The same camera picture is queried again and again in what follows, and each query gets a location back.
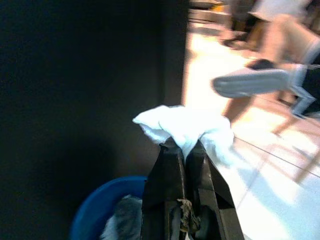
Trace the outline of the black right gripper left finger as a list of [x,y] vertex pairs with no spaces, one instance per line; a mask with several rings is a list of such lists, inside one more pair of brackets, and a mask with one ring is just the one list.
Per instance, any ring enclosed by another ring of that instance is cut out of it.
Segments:
[[171,138],[159,146],[157,160],[144,185],[140,239],[184,240],[180,202],[186,198],[184,157]]

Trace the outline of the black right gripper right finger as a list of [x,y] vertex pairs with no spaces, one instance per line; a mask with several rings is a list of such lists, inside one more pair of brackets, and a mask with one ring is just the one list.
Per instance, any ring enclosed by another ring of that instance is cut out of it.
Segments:
[[229,185],[200,141],[187,156],[187,194],[198,226],[194,240],[243,240]]

